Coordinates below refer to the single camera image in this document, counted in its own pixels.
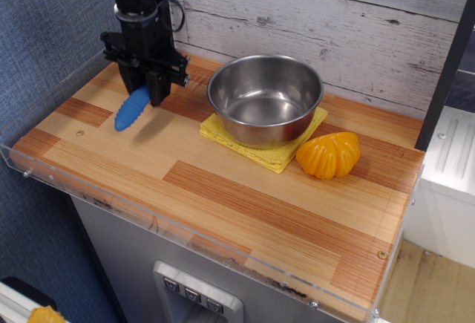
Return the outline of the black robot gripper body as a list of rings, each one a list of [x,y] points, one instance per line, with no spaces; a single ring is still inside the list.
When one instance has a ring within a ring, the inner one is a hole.
[[[100,35],[105,56],[129,70],[165,74],[171,82],[187,86],[189,60],[174,47],[170,27],[157,16],[149,20],[122,20],[120,32]]]

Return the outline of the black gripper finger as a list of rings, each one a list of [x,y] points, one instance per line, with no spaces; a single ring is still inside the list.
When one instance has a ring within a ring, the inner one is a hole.
[[[151,72],[146,75],[146,84],[152,107],[157,107],[171,92],[171,81],[166,74]]]
[[[143,67],[132,67],[131,65],[118,64],[119,73],[129,94],[137,89],[146,86],[145,70]]]

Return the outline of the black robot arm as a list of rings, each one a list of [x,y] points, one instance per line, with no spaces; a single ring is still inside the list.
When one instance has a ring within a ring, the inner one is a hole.
[[[189,59],[174,46],[174,33],[185,23],[178,0],[115,0],[120,32],[104,32],[105,58],[118,64],[128,93],[145,86],[157,107],[171,93],[171,85],[186,86]]]

